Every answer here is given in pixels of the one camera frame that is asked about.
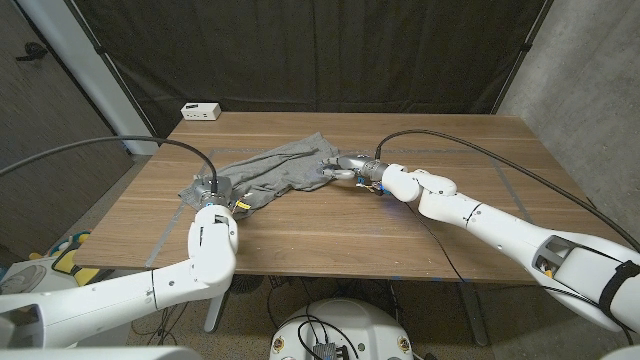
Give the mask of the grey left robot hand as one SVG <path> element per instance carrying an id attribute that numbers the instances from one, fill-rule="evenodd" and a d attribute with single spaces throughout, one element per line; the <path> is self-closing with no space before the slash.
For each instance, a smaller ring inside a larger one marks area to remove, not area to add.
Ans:
<path id="1" fill-rule="evenodd" d="M 194 197 L 199 200 L 205 193 L 218 194 L 230 198 L 232 194 L 232 182 L 229 177 L 212 175 L 196 176 L 192 183 Z"/>

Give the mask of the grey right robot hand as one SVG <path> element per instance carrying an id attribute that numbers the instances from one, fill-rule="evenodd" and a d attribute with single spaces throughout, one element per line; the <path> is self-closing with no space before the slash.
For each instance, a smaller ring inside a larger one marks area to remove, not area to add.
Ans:
<path id="1" fill-rule="evenodd" d="M 368 155 L 342 155 L 322 161 L 321 174 L 335 180 L 348 180 L 355 177 L 371 179 L 375 164 Z"/>

